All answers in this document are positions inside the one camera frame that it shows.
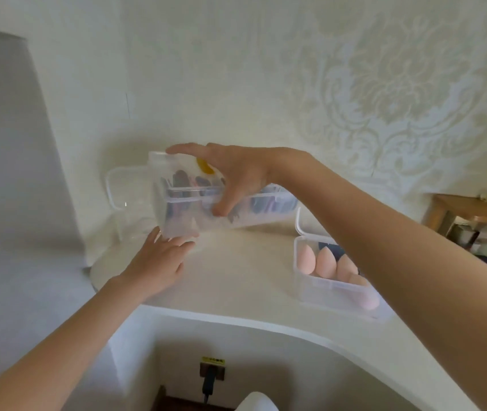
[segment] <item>damask wallpaper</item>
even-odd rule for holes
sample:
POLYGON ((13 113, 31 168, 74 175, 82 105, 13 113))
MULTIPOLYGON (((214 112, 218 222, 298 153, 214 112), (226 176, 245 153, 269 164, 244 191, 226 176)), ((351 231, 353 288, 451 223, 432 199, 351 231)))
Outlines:
POLYGON ((121 2, 158 142, 301 148, 419 221, 487 189, 487 0, 121 2))

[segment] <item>yellow label with black text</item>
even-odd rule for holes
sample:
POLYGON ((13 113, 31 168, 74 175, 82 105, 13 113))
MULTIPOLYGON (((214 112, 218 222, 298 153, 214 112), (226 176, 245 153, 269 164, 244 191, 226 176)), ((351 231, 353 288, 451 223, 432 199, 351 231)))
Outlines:
POLYGON ((202 356, 203 363, 210 363, 211 365, 225 366, 226 362, 224 359, 210 358, 207 356, 202 356))

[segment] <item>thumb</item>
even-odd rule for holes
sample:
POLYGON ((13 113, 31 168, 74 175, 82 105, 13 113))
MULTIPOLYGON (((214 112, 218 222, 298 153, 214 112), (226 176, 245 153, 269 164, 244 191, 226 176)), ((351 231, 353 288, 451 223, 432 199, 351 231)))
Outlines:
POLYGON ((227 216, 245 195, 246 193, 241 187, 226 181, 223 197, 220 199, 219 203, 213 207, 213 215, 227 216))

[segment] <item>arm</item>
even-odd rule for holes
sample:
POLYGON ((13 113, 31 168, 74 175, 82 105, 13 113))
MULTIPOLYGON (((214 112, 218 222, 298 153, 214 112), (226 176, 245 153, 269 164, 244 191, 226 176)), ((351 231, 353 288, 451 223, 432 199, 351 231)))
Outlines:
POLYGON ((0 375, 0 411, 60 410, 108 339, 144 300, 173 284, 194 242, 155 228, 127 269, 0 375))
POLYGON ((308 153, 179 144, 226 178, 215 214, 277 183, 307 206, 464 392, 487 410, 487 264, 385 206, 308 153))

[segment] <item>person's left hand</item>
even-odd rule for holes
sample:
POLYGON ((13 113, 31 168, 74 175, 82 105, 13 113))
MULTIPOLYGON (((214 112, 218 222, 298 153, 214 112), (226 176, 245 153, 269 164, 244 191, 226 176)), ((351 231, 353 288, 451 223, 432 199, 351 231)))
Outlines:
POLYGON ((156 226, 121 277, 139 289, 143 299, 165 290, 177 281, 184 268, 184 257, 195 245, 188 239, 163 238, 156 226))

